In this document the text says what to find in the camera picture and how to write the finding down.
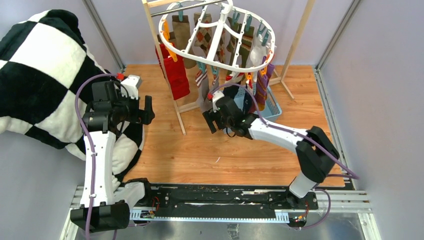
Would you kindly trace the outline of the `purple orange striped sock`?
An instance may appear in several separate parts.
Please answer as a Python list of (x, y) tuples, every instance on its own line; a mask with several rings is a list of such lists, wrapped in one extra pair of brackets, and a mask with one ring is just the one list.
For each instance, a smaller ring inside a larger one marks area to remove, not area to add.
[(256, 92), (254, 98), (256, 100), (259, 111), (263, 111), (265, 109), (268, 95), (267, 89), (274, 69), (275, 66), (272, 63), (269, 63), (266, 67), (259, 70), (257, 73)]

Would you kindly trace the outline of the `light blue plastic basket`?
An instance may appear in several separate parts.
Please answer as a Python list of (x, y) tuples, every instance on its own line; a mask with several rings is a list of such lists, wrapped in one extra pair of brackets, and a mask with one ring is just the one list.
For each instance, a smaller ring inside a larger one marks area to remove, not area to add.
[[(245, 95), (248, 95), (245, 90), (239, 88), (234, 97), (236, 105), (242, 110), (244, 106)], [(265, 101), (265, 108), (261, 111), (262, 116), (271, 122), (276, 122), (278, 117), (283, 113), (278, 101), (276, 100), (270, 87), (267, 88), (267, 99)]]

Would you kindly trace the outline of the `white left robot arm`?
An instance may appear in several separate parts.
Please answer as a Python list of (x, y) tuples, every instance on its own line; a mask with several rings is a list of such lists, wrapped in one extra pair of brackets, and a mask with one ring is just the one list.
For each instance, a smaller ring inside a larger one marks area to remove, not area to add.
[(112, 183), (113, 150), (124, 122), (149, 124), (155, 117), (151, 96), (145, 97), (146, 108), (139, 109), (140, 85), (133, 76), (95, 82), (91, 86), (93, 101), (80, 115), (87, 150), (85, 180), (79, 207), (71, 210), (70, 220), (88, 235), (127, 228), (133, 207), (146, 207), (153, 201), (146, 178), (132, 179), (122, 188)]

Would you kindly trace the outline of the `red sock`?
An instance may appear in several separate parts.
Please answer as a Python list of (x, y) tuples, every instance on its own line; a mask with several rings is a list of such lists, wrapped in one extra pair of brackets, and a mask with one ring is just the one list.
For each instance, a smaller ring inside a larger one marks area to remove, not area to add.
[(159, 46), (173, 100), (176, 101), (190, 94), (190, 85), (184, 66), (184, 60), (182, 56), (176, 55), (177, 61), (174, 61), (166, 46), (163, 43), (160, 43)]

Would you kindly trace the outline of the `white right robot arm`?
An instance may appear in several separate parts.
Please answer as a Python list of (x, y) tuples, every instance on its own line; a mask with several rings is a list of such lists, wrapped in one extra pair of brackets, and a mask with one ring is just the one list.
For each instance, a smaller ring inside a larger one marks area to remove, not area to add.
[(289, 185), (286, 204), (298, 209), (306, 194), (329, 175), (340, 155), (324, 131), (317, 126), (300, 129), (284, 126), (255, 113), (243, 113), (235, 101), (220, 91), (209, 93), (211, 109), (203, 113), (211, 133), (230, 130), (236, 136), (275, 144), (296, 154), (300, 173)]

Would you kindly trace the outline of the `grey striped sock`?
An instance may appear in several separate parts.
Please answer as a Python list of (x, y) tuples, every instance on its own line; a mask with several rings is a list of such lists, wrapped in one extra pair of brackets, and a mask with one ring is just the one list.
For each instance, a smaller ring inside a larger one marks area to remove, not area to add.
[(204, 113), (212, 108), (212, 103), (208, 100), (208, 94), (210, 93), (209, 76), (206, 65), (199, 61), (196, 63), (199, 68), (199, 72), (195, 76), (198, 92), (196, 103), (200, 108), (200, 112)]

